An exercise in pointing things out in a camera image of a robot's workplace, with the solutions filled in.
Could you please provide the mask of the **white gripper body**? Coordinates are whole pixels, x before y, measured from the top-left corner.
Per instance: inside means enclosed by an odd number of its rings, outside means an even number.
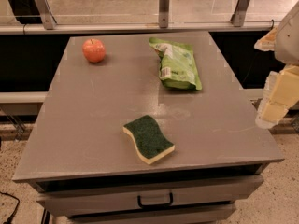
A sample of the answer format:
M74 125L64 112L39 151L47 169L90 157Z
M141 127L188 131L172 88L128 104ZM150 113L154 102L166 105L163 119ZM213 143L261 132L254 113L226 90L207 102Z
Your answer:
M275 57L286 64L299 64L299 1L278 26Z

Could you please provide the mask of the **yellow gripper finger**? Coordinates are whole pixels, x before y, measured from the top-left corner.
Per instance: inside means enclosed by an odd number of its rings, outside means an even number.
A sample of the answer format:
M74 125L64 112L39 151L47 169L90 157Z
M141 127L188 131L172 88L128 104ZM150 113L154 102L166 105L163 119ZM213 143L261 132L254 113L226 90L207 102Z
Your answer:
M265 36L258 39L254 44L254 48L260 51L273 51L275 49L277 29L277 27L274 27Z
M299 102L299 66L286 65L281 71L271 71L263 88L255 123L262 129L277 125Z

